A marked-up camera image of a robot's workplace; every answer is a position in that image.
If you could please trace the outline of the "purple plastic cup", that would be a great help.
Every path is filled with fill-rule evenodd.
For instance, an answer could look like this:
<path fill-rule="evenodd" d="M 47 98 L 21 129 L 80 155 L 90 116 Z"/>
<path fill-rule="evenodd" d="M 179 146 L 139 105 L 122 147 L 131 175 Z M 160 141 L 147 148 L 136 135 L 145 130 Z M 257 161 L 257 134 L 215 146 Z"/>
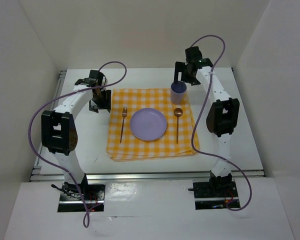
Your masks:
<path fill-rule="evenodd" d="M 187 85 L 182 81 L 173 82 L 170 86 L 170 101 L 179 105 L 187 91 Z"/>

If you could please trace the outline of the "copper fork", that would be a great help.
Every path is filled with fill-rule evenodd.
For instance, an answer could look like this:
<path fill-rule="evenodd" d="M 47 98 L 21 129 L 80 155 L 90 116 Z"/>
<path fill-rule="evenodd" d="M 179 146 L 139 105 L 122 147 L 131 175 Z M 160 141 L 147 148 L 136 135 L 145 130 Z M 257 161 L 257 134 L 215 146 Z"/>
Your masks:
<path fill-rule="evenodd" d="M 128 115 L 128 107 L 124 106 L 122 109 L 122 123 L 121 123 L 121 131 L 120 131 L 120 143 L 122 143 L 122 138 L 123 138 L 123 132 L 124 132 L 124 125 L 125 125 L 125 118 Z"/>

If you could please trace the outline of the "copper spoon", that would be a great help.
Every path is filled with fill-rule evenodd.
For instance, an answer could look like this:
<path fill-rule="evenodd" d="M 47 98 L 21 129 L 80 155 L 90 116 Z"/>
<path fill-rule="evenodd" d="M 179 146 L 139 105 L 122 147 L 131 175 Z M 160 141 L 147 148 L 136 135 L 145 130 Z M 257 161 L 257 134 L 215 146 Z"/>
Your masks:
<path fill-rule="evenodd" d="M 176 123 L 176 143 L 179 143 L 179 118 L 183 115 L 183 110 L 179 107 L 174 109 L 174 116 L 177 119 L 177 123 Z"/>

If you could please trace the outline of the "purple plastic plate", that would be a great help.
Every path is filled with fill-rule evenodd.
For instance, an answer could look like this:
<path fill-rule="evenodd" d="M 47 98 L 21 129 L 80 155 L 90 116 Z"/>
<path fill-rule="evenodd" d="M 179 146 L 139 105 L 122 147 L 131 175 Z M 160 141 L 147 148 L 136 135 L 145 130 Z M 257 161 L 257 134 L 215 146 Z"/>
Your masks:
<path fill-rule="evenodd" d="M 167 119 L 157 109 L 143 108 L 132 115 L 129 125 L 136 138 L 150 142 L 164 135 L 167 129 Z"/>

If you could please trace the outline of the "yellow checkered cloth napkin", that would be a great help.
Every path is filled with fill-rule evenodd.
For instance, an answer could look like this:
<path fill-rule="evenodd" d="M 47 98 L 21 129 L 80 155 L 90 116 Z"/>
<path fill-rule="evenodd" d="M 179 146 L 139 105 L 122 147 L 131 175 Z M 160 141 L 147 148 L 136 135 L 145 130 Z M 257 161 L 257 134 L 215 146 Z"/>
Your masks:
<path fill-rule="evenodd" d="M 127 106 L 122 142 L 120 134 L 123 107 Z M 174 110 L 179 107 L 183 115 L 179 118 L 178 143 L 176 142 L 177 118 Z M 136 138 L 130 129 L 132 115 L 143 108 L 152 108 L 163 113 L 167 129 L 162 137 L 154 141 Z M 199 147 L 198 135 L 193 133 L 195 120 L 188 95 L 178 106 L 171 102 L 168 88 L 118 88 L 112 92 L 111 113 L 108 127 L 106 151 L 115 162 L 127 162 L 148 158 L 191 156 L 193 146 Z"/>

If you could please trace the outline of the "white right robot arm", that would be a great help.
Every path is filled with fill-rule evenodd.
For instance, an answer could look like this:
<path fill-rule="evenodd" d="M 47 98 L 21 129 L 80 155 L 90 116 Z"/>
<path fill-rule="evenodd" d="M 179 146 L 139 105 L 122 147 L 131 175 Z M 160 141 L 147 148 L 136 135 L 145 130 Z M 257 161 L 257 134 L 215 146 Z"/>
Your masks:
<path fill-rule="evenodd" d="M 217 158 L 211 171 L 212 181 L 208 184 L 208 190 L 213 196 L 220 196 L 226 189 L 226 185 L 232 181 L 230 158 L 231 135 L 237 126 L 240 102 L 231 97 L 218 79 L 212 62 L 203 58 L 197 46 L 185 50 L 186 67 L 185 76 L 192 84 L 202 84 L 206 91 L 204 105 L 208 107 L 206 127 L 211 133 L 213 152 L 197 150 L 198 153 Z"/>

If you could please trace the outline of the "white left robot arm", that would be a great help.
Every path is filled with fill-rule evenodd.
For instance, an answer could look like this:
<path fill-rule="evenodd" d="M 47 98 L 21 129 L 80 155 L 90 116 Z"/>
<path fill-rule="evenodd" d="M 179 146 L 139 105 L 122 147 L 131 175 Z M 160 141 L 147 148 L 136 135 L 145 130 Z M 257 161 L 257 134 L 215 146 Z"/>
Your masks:
<path fill-rule="evenodd" d="M 86 104 L 100 110 L 111 111 L 112 92 L 104 73 L 91 70 L 89 76 L 78 79 L 72 92 L 58 97 L 62 102 L 53 110 L 41 114 L 41 142 L 58 163 L 64 175 L 64 192 L 72 194 L 78 200 L 89 195 L 86 173 L 82 170 L 75 149 L 78 133 L 75 119 Z"/>

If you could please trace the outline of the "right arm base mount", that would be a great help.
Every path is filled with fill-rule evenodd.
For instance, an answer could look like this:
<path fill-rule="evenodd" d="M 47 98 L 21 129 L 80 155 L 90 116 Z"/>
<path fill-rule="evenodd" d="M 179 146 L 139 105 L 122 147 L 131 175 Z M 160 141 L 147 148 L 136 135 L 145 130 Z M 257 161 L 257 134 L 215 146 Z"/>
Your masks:
<path fill-rule="evenodd" d="M 226 186 L 217 187 L 212 178 L 209 181 L 195 181 L 187 189 L 193 193 L 196 210 L 239 209 L 241 207 L 237 185 L 231 181 Z"/>

